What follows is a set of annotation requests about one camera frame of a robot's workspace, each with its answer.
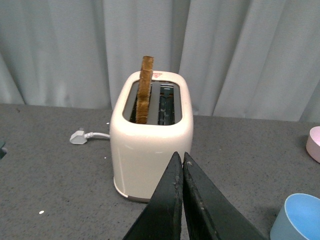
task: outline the pink bowl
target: pink bowl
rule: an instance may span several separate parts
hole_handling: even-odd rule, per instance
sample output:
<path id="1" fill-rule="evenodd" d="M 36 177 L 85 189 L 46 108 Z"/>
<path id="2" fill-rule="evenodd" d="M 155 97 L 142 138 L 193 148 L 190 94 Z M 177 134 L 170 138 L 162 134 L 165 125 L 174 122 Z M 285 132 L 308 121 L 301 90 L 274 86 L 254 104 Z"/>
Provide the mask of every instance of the pink bowl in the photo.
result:
<path id="1" fill-rule="evenodd" d="M 320 126 L 311 128 L 306 150 L 314 160 L 320 163 Z"/>

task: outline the toaster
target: toaster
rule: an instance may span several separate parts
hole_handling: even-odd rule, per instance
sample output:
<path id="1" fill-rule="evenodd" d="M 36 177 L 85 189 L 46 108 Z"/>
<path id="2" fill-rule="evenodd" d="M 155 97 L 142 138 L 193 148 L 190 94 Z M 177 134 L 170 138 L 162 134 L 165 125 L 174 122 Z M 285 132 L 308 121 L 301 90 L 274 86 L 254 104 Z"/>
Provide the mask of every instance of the toaster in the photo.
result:
<path id="1" fill-rule="evenodd" d="M 186 81 L 166 71 L 153 71 L 147 122 L 135 123 L 139 78 L 140 71 L 129 76 L 115 104 L 110 146 L 115 189 L 148 202 L 173 153 L 190 153 L 194 123 Z"/>

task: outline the white curtain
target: white curtain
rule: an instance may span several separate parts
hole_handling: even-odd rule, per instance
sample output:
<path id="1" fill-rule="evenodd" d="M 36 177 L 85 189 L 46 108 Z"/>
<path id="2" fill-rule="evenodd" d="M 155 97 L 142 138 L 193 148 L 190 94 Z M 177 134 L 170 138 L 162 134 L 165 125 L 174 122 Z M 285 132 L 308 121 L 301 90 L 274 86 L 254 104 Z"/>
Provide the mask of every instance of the white curtain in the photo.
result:
<path id="1" fill-rule="evenodd" d="M 196 115 L 320 123 L 319 0 L 1 0 L 0 102 L 112 108 L 142 57 Z"/>

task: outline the gray countertop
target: gray countertop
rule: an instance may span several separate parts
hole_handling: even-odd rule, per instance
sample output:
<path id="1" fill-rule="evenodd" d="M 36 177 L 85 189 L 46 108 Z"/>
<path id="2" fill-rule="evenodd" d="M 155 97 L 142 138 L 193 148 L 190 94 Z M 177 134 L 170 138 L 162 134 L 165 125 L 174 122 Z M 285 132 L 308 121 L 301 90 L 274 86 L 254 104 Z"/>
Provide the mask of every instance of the gray countertop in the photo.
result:
<path id="1" fill-rule="evenodd" d="M 112 112 L 0 104 L 0 239 L 122 239 L 145 203 L 114 188 L 110 142 L 69 142 L 78 128 L 108 133 Z M 194 117 L 191 156 L 263 235 L 287 196 L 320 198 L 320 164 L 306 152 L 316 123 Z M 185 220 L 181 239 L 188 239 Z"/>

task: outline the light blue cup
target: light blue cup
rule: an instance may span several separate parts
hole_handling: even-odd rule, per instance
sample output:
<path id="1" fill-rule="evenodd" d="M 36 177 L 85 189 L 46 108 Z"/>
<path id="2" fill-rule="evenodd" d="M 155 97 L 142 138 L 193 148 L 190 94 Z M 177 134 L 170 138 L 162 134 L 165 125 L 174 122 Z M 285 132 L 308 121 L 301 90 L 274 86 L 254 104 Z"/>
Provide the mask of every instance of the light blue cup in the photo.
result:
<path id="1" fill-rule="evenodd" d="M 270 232 L 271 240 L 320 240 L 320 199 L 304 193 L 287 197 Z"/>

